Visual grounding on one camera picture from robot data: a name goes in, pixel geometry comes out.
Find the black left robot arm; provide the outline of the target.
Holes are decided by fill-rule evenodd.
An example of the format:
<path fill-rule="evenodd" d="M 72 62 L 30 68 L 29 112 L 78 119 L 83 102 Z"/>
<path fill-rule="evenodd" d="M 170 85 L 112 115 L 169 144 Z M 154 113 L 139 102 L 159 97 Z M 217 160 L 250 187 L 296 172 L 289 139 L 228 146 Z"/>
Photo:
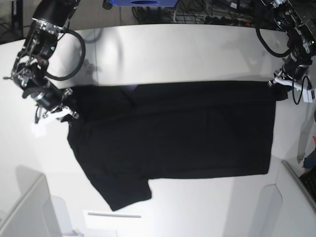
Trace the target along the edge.
<path fill-rule="evenodd" d="M 281 68 L 274 72 L 269 86 L 280 84 L 300 92 L 301 100 L 311 103 L 316 98 L 316 87 L 309 75 L 309 67 L 316 56 L 316 2 L 314 0 L 258 0 L 255 18 L 256 35 L 272 56 L 282 59 Z M 266 16 L 273 17 L 276 25 L 288 36 L 284 53 L 273 51 L 263 39 L 260 28 Z"/>

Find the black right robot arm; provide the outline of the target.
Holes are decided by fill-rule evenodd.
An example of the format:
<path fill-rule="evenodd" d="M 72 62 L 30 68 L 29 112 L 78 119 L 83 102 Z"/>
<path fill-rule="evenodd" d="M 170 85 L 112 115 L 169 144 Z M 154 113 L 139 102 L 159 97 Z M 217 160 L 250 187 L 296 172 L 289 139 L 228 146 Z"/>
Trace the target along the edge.
<path fill-rule="evenodd" d="M 83 38 L 69 28 L 70 19 L 78 8 L 78 0 L 42 0 L 37 6 L 29 33 L 18 52 L 11 75 L 5 80 L 13 81 L 22 89 L 24 99 L 31 97 L 38 109 L 44 109 L 42 115 L 35 115 L 35 123 L 41 119 L 71 121 L 78 119 L 74 110 L 72 89 L 58 89 L 51 80 L 65 81 L 74 77 L 81 69 L 86 46 Z M 70 34 L 80 42 L 79 63 L 66 76 L 57 77 L 48 73 L 49 59 L 54 54 L 61 37 Z"/>

